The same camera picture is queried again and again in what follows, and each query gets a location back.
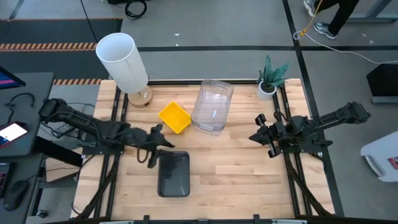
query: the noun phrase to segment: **gray floor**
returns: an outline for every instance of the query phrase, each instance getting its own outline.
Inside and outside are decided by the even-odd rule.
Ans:
[[[0,2],[0,19],[11,15],[16,2]],[[123,9],[101,0],[83,2],[89,17],[124,17]],[[355,13],[365,13],[375,2],[360,1]],[[122,31],[131,34],[139,47],[177,44],[293,46],[283,4],[279,0],[152,0],[147,3],[148,12],[142,19],[125,19],[122,26]],[[289,4],[296,29],[304,28],[310,18],[302,0],[289,0]],[[317,21],[329,21],[336,10],[334,7],[320,13]],[[398,13],[398,1],[393,1],[384,12]],[[25,0],[17,14],[17,18],[83,17],[79,0]],[[398,22],[347,24],[335,41],[320,37],[312,29],[308,34],[327,45],[398,45],[397,32]],[[300,44],[314,45],[307,38],[301,39]],[[398,60],[396,51],[359,53],[378,61]],[[289,61],[287,77],[301,78],[295,52],[289,51],[142,52],[141,56],[151,79],[255,78],[258,70],[263,68],[266,54],[275,65]],[[398,106],[373,105],[370,100],[366,75],[377,65],[336,52],[303,52],[303,56],[320,114],[333,111],[348,101],[357,101],[373,115],[366,124],[341,125],[325,132],[326,138],[334,141],[330,156],[345,215],[398,220],[398,183],[378,180],[359,154],[365,144],[397,130]],[[97,86],[55,86],[51,96],[68,102],[95,103],[97,92]],[[73,196],[73,187],[46,190],[40,208],[48,210],[51,217],[46,220],[33,217],[28,223],[65,220]],[[58,200],[56,207],[51,204],[54,198]]]

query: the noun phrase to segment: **person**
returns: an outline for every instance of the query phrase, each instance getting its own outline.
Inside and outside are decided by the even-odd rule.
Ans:
[[[313,26],[315,31],[321,35],[325,35],[331,40],[336,39],[337,34],[353,13],[358,2],[359,0],[323,0],[318,13],[334,6],[335,4],[339,4],[340,7],[330,24],[326,22],[316,22]],[[315,16],[315,11],[317,10],[319,3],[320,0],[304,0],[304,6],[311,17]]]

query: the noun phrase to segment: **clear plastic container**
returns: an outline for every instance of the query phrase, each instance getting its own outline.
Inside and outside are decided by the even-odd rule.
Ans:
[[[217,136],[224,129],[234,87],[216,80],[203,80],[191,122],[195,130]]]

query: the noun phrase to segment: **sneaker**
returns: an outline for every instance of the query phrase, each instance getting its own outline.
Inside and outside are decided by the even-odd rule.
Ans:
[[[316,22],[313,25],[313,28],[319,34],[325,35],[327,38],[329,38],[331,40],[336,39],[337,35],[336,34],[332,34],[331,32],[329,32],[328,26],[329,26],[329,24],[327,24],[326,22]]]
[[[308,10],[308,15],[315,16],[315,0],[304,0],[304,6]]]

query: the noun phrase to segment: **yellow container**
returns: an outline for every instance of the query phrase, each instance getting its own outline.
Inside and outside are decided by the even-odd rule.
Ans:
[[[159,113],[159,117],[177,134],[180,134],[191,123],[191,116],[176,102],[167,105]]]

